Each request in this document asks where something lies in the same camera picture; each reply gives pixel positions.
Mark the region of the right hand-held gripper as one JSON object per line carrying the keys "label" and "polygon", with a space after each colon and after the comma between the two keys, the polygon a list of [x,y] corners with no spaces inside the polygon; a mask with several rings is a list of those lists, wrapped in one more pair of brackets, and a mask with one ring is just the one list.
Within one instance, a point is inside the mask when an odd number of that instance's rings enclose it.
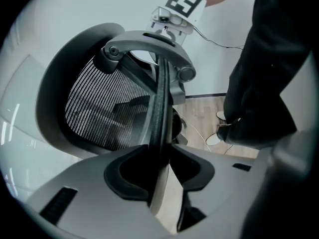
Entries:
{"label": "right hand-held gripper", "polygon": [[161,26],[171,27],[172,41],[182,45],[192,34],[206,7],[206,0],[167,0],[151,15],[146,31],[160,34]]}

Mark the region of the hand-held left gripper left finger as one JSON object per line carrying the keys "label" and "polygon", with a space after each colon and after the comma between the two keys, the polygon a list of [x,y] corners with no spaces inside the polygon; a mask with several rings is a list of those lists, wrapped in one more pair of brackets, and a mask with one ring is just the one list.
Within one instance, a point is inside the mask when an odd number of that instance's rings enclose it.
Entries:
{"label": "hand-held left gripper left finger", "polygon": [[38,188],[26,209],[54,238],[166,239],[171,234],[146,201],[121,198],[105,179],[110,163],[147,150],[140,145],[79,161]]}

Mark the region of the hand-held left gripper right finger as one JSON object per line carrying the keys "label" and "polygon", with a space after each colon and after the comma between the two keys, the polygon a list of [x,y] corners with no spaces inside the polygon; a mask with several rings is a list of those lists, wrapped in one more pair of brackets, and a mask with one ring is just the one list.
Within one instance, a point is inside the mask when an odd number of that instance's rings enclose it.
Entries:
{"label": "hand-held left gripper right finger", "polygon": [[174,148],[195,154],[215,168],[214,177],[204,189],[189,193],[192,205],[206,218],[175,238],[242,239],[247,214],[266,176],[271,148],[260,150],[256,159],[214,154],[180,144]]}

